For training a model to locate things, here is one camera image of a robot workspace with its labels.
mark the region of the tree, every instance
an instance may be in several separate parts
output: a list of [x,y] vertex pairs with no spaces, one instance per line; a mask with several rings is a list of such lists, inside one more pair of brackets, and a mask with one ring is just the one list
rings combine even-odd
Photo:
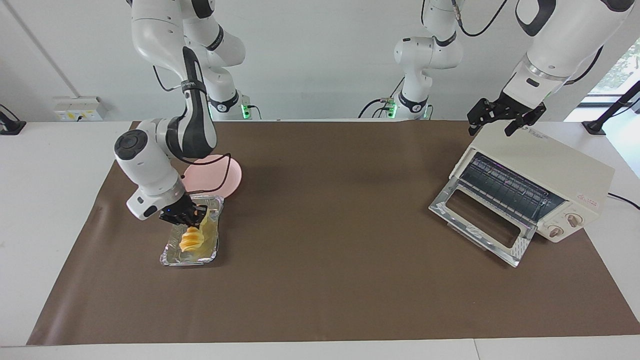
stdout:
[[592,94],[610,92],[622,85],[634,72],[640,69],[640,38],[616,62],[609,72],[591,91]]

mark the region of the brown mat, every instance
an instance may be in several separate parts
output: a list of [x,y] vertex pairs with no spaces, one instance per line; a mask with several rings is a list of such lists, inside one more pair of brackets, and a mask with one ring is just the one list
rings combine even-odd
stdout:
[[514,269],[428,211],[466,127],[218,124],[243,182],[203,267],[160,265],[170,226],[128,212],[115,165],[28,343],[640,334],[584,231],[538,238]]

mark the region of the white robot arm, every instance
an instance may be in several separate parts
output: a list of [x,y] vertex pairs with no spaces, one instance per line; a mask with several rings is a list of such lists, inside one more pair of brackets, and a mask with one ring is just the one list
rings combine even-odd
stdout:
[[433,36],[404,38],[394,51],[396,62],[404,70],[404,85],[394,97],[396,118],[423,117],[433,84],[426,69],[451,69],[462,61],[463,49],[456,41],[458,24],[452,1],[430,0],[423,19]]
[[543,100],[557,92],[582,62],[594,55],[627,18],[635,0],[519,0],[516,17],[533,37],[499,98],[480,99],[467,114],[469,133],[482,125],[514,119],[509,136],[533,125],[545,112]]
[[[116,141],[116,160],[138,185],[127,207],[140,220],[160,210],[163,220],[199,226],[206,208],[191,201],[169,157],[210,155],[217,143],[211,116],[234,116],[240,108],[241,94],[221,67],[241,63],[244,45],[213,19],[214,1],[128,2],[135,48],[144,59],[180,77],[186,109],[172,119],[145,120]],[[208,102],[214,110],[209,111]]]

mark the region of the white table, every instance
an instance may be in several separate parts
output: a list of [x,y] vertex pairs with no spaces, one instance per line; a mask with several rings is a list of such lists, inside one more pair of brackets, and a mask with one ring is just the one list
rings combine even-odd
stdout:
[[[31,123],[19,136],[0,137],[0,359],[640,359],[640,336],[24,347],[129,126]],[[536,128],[614,167],[611,191],[640,202],[640,179],[606,138],[580,124]],[[614,199],[605,206],[586,231],[640,318],[640,213]]]

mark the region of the wall socket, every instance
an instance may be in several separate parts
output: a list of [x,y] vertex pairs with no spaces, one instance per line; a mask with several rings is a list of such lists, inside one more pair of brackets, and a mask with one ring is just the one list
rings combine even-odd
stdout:
[[57,97],[53,108],[59,121],[103,121],[107,111],[97,97]]

